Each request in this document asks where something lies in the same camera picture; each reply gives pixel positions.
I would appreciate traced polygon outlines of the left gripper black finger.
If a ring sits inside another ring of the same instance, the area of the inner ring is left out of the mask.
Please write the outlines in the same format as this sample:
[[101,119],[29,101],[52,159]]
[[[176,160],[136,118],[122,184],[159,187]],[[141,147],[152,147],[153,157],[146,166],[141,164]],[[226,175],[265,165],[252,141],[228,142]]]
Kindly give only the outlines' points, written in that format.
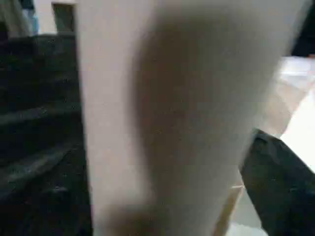
[[315,234],[315,175],[283,141],[256,130],[240,173],[268,235]]

